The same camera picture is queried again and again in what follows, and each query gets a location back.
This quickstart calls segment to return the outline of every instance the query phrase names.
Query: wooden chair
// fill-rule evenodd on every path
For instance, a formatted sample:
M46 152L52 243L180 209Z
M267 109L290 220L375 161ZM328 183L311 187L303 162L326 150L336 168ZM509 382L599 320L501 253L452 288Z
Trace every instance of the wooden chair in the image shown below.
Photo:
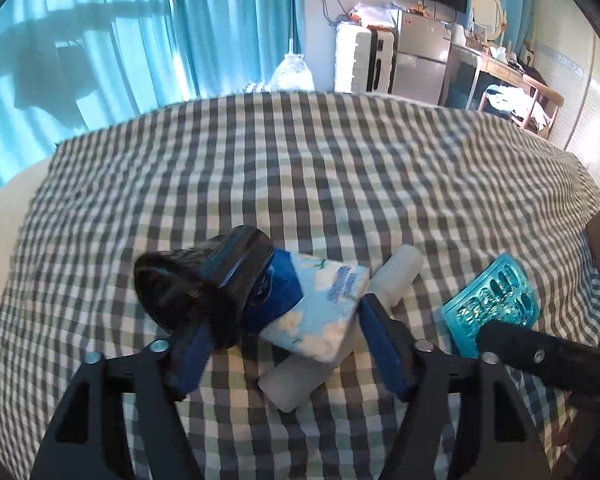
M534 89L534 93L533 93L534 100L533 100L532 105L529 107L529 111L526 114L526 117L524 119L519 120L518 118L513 117L513 116L511 116L510 118L521 129L529 131L528 126L529 126L529 121L531 120L534 106L539 101L540 97L544 96L547 99L548 103L553 107L553 111L550 116L549 123L547 124L547 126L545 128L543 128L542 130L540 130L538 132L538 135L544 139L547 139L549 137L549 134L551 133L552 127L554 126L555 118L558 116L558 111L560 111L560 108L562 108L562 106L564 106L564 97L562 97L562 95L560 95L555 90L549 88L546 85L543 85L541 82L536 81L535 79L529 77L526 74L522 76L522 81L524 81L527 85L529 85L530 88ZM482 94L482 99L480 100L480 106L478 107L478 111L483 111L486 104L487 104L487 92Z

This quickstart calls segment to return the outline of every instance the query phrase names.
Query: blue plastic basket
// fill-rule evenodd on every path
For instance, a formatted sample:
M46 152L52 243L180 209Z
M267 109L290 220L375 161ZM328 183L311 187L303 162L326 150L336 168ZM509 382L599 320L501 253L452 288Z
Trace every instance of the blue plastic basket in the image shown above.
M531 328L539 314L538 297L524 270L507 253L442 307L460 355L471 358L478 357L478 330L491 319Z

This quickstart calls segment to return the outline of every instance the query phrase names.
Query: tissue box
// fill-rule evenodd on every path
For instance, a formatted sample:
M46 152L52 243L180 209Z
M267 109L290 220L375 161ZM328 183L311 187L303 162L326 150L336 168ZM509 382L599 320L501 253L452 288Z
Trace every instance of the tissue box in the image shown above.
M276 251L270 267L271 298L257 307L275 312L297 291L299 301L259 331L261 339L290 352L331 363L366 292L369 269L305 254ZM289 279L295 275L297 282Z

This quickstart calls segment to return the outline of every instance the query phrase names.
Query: checkered bedspread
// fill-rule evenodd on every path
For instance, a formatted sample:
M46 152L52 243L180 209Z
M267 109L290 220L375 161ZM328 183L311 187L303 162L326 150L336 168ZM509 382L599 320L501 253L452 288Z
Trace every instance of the checkered bedspread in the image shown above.
M488 115L332 94L251 94L175 105L62 143L20 231L0 306L0 448L28 478L85 352L130 354L160 329L134 293L145 251L191 247L239 224L279 246L378 269L401 244L426 264L393 315L450 351L440 306L500 253L541 300L536 330L596 345L600 280L584 225L600 192L576 158ZM405 407L368 352L285 414L256 380L285 353L245 336L216 352L178 410L207 478L377 476ZM546 452L572 415L513 372ZM132 399L139 478L148 478ZM459 403L451 398L452 419ZM440 472L453 442L441 443Z

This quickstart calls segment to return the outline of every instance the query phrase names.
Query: white plastic tube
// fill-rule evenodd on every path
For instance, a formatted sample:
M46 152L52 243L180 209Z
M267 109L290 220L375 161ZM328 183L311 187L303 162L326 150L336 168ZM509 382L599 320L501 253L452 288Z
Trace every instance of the white plastic tube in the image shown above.
M411 283L422 270L423 262L423 257L416 248L401 246L373 276L368 291L376 295L386 310L391 309L407 293ZM321 363L291 354L272 371L263 375L258 384L278 409L285 413L292 412L327 380L333 369L340 366L351 352L364 345L360 324L356 318L333 363Z

